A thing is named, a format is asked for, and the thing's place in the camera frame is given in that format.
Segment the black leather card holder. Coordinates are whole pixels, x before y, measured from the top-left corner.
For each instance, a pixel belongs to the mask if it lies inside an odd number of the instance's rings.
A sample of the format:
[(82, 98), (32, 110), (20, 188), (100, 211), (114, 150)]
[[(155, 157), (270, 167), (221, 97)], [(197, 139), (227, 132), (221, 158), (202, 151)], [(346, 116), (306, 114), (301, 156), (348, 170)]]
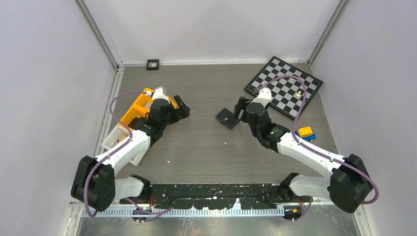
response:
[(234, 114), (227, 108), (223, 108), (215, 118), (228, 129), (233, 129), (241, 120), (234, 117)]

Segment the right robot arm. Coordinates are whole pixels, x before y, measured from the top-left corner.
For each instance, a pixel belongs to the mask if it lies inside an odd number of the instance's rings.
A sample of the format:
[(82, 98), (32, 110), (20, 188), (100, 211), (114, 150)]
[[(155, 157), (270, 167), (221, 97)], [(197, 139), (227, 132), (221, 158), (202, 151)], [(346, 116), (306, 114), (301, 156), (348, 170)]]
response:
[(281, 182), (284, 200), (293, 202), (299, 196), (328, 199), (347, 213), (375, 201), (365, 200), (377, 188), (359, 156), (344, 157), (299, 138), (290, 129), (272, 122), (267, 107), (258, 98), (240, 97), (229, 120), (247, 123), (263, 147), (294, 158), (320, 174), (320, 177), (290, 174)]

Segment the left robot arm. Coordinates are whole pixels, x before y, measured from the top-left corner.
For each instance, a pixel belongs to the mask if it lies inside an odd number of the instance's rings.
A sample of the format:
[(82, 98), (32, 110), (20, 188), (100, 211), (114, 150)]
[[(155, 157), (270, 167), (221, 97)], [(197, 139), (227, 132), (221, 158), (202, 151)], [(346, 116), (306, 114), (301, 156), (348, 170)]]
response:
[(179, 95), (158, 95), (155, 90), (141, 92), (103, 142), (107, 152), (80, 160), (71, 196), (84, 203), (90, 217), (95, 216), (91, 209), (103, 212), (113, 201), (146, 203), (152, 195), (147, 179), (138, 175), (116, 179), (116, 175), (126, 164), (138, 165), (169, 124), (189, 115), (190, 108)]

